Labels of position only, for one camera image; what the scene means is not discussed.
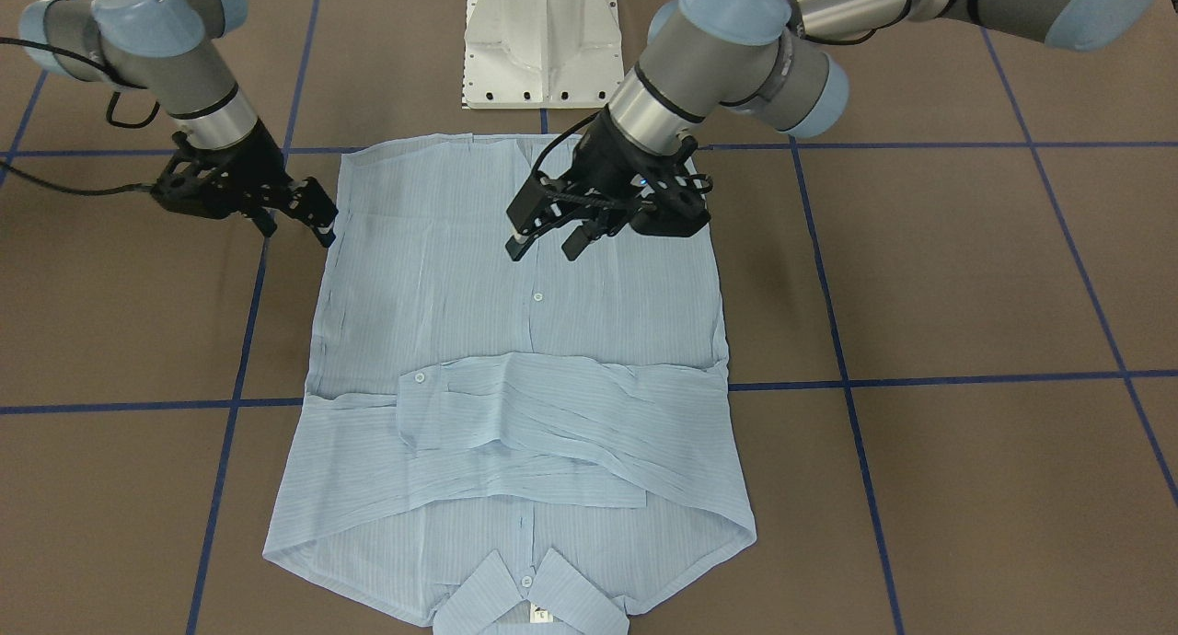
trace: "light blue shirt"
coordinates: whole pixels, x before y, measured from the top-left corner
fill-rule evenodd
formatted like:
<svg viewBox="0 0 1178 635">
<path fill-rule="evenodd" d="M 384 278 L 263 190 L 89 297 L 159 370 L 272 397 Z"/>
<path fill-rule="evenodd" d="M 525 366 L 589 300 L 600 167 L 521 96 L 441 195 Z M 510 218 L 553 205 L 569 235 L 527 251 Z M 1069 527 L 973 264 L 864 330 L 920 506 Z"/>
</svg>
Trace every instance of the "light blue shirt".
<svg viewBox="0 0 1178 635">
<path fill-rule="evenodd" d="M 421 137 L 340 170 L 263 555 L 438 635 L 622 634 L 756 537 L 708 233 L 627 229 L 569 263 L 569 225 L 512 263 L 504 210 L 548 140 Z"/>
</svg>

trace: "brown floor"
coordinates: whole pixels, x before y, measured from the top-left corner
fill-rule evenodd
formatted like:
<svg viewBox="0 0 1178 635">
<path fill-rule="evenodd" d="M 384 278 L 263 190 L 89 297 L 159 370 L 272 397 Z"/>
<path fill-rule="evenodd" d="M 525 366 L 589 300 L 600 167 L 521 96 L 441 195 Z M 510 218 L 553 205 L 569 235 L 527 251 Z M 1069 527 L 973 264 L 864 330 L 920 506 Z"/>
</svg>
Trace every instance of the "brown floor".
<svg viewBox="0 0 1178 635">
<path fill-rule="evenodd" d="M 250 1 L 221 51 L 296 177 L 541 131 L 458 107 L 463 0 Z M 663 1 L 620 0 L 627 65 Z M 1087 55 L 947 21 L 834 55 L 828 134 L 701 132 L 760 541 L 633 633 L 1178 633 L 1178 15 Z M 0 150 L 154 178 L 168 124 L 110 128 L 107 94 L 4 48 Z M 263 252 L 246 220 L 6 179 L 0 633 L 419 631 L 260 556 L 323 257 L 289 220 Z"/>
</svg>

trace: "striped shirt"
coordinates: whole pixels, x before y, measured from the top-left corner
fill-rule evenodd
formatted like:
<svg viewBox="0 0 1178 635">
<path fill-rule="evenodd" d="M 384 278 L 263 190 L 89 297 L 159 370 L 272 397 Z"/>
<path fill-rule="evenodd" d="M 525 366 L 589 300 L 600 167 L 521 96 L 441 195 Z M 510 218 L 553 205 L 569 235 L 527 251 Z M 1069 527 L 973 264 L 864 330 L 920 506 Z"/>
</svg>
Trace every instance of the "striped shirt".
<svg viewBox="0 0 1178 635">
<path fill-rule="evenodd" d="M 512 263 L 504 210 L 548 140 L 343 158 L 263 555 L 439 635 L 622 634 L 756 536 L 708 233 L 569 263 L 569 225 Z"/>
</svg>

